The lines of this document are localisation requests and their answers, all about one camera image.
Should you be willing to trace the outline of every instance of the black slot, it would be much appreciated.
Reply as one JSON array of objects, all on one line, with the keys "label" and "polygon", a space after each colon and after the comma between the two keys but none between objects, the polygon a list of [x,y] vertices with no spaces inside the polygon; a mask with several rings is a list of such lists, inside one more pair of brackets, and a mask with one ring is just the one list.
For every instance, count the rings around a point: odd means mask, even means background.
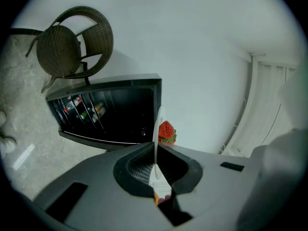
[{"label": "black slot", "polygon": [[57,103],[55,101],[53,101],[53,106],[58,114],[58,117],[61,119],[61,121],[66,125],[66,121],[64,120],[62,114],[61,114],[61,111],[59,110],[59,107],[57,105]]},{"label": "black slot", "polygon": [[226,168],[229,168],[229,169],[233,169],[233,170],[236,170],[236,171],[240,171],[240,172],[244,168],[244,166],[242,166],[242,165],[232,164],[232,163],[227,163],[227,162],[222,163],[220,166],[226,167]]},{"label": "black slot", "polygon": [[93,120],[92,120],[92,117],[91,117],[90,113],[88,112],[88,109],[87,109],[87,107],[86,107],[86,102],[85,102],[83,96],[80,95],[80,97],[81,97],[81,100],[82,100],[82,104],[83,104],[83,106],[85,107],[86,112],[87,112],[87,114],[88,114],[88,116],[89,116],[89,119],[91,120],[91,123],[93,124],[93,126],[95,127],[95,129],[97,129],[96,126],[95,126],[95,124],[94,124],[94,122],[93,122]]},{"label": "black slot", "polygon": [[46,213],[63,223],[74,208],[88,186],[74,182],[70,187],[46,210]]},{"label": "black slot", "polygon": [[193,217],[181,210],[174,192],[171,193],[171,200],[158,205],[158,208],[170,220],[173,226],[178,226],[191,220]]},{"label": "black slot", "polygon": [[188,172],[188,164],[167,150],[159,150],[157,164],[170,186]]},{"label": "black slot", "polygon": [[[62,108],[62,110],[64,110],[65,106],[64,106],[64,103],[63,103],[61,98],[60,98],[60,100],[58,99],[58,103],[59,103],[60,107]],[[68,114],[66,115],[66,112],[63,112],[63,114],[64,114],[65,118],[67,119],[68,123],[72,126],[70,119],[68,118]]]},{"label": "black slot", "polygon": [[78,110],[77,110],[77,107],[76,107],[76,105],[75,105],[75,103],[74,103],[74,99],[72,98],[72,96],[70,96],[70,98],[71,98],[72,104],[74,105],[74,108],[75,108],[75,110],[76,110],[76,112],[77,112],[77,115],[79,116],[79,119],[81,120],[82,124],[85,125],[85,123],[84,123],[83,119],[81,118],[81,116],[80,116],[80,114],[79,114],[79,112],[78,112]]},{"label": "black slot", "polygon": [[94,108],[93,101],[92,101],[92,98],[91,98],[91,96],[90,96],[89,93],[88,93],[88,96],[89,96],[89,99],[90,99],[90,103],[91,103],[91,105],[92,105],[92,108],[94,109],[94,112],[95,112],[95,114],[96,114],[97,117],[98,117],[98,122],[100,123],[102,129],[104,130],[104,133],[106,133],[104,127],[102,126],[101,119],[99,118],[99,116],[98,116],[98,114],[97,114],[97,112],[96,112],[96,109]]}]

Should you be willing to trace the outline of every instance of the wicker chair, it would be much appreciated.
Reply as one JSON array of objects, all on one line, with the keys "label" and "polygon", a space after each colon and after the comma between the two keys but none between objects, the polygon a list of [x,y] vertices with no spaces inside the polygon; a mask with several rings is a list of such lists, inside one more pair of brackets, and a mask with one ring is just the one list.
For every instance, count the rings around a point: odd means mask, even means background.
[{"label": "wicker chair", "polygon": [[[60,25],[65,19],[74,15],[86,16],[96,24],[75,35],[69,28]],[[80,43],[77,39],[79,35],[82,35],[85,41],[85,56],[81,56]],[[32,41],[26,57],[35,41],[38,41],[39,64],[51,75],[51,80],[42,89],[42,93],[56,78],[85,78],[94,75],[105,66],[113,50],[113,33],[109,22],[99,11],[85,6],[74,7],[62,13],[49,28]],[[91,69],[75,74],[82,59],[98,54],[102,55]]]}]

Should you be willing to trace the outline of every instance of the chair leg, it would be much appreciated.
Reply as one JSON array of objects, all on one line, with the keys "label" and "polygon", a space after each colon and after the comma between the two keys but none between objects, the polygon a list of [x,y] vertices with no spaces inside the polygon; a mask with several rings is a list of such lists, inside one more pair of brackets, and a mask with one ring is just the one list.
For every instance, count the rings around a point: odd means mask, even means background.
[{"label": "chair leg", "polygon": [[43,93],[43,92],[46,91],[49,87],[51,87],[51,85],[54,83],[55,80],[56,80],[56,77],[51,77],[50,82],[47,84],[47,86],[43,87],[43,89],[40,91],[40,93]]},{"label": "chair leg", "polygon": [[31,43],[31,45],[30,45],[30,48],[29,48],[29,50],[28,50],[28,52],[27,52],[27,54],[26,54],[26,57],[28,57],[28,55],[30,54],[30,52],[31,52],[31,50],[32,50],[32,47],[33,47],[35,41],[38,40],[38,38],[39,38],[39,35],[37,35],[37,36],[34,38],[34,40],[32,41],[32,43]]}]

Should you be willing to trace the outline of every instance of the mini fridge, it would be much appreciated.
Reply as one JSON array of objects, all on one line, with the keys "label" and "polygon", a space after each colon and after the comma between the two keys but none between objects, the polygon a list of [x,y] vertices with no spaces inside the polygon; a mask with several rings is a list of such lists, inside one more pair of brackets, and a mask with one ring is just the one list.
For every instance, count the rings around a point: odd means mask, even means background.
[{"label": "mini fridge", "polygon": [[130,75],[68,87],[46,102],[60,136],[111,151],[152,141],[161,92],[159,75]]}]

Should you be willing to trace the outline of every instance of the chair backrest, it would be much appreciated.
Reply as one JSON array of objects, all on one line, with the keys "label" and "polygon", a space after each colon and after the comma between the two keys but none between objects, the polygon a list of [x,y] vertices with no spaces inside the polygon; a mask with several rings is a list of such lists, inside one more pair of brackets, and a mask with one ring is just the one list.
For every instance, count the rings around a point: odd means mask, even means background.
[{"label": "chair backrest", "polygon": [[53,23],[63,22],[65,19],[75,16],[82,15],[86,16],[96,22],[95,25],[85,29],[76,36],[82,35],[85,46],[86,46],[86,55],[81,58],[90,57],[98,54],[102,54],[98,62],[89,70],[86,70],[82,73],[73,74],[66,76],[65,78],[83,78],[94,75],[99,70],[101,70],[105,64],[108,62],[112,50],[113,50],[113,33],[111,26],[106,19],[99,11],[94,8],[86,6],[77,6],[63,12]]}]

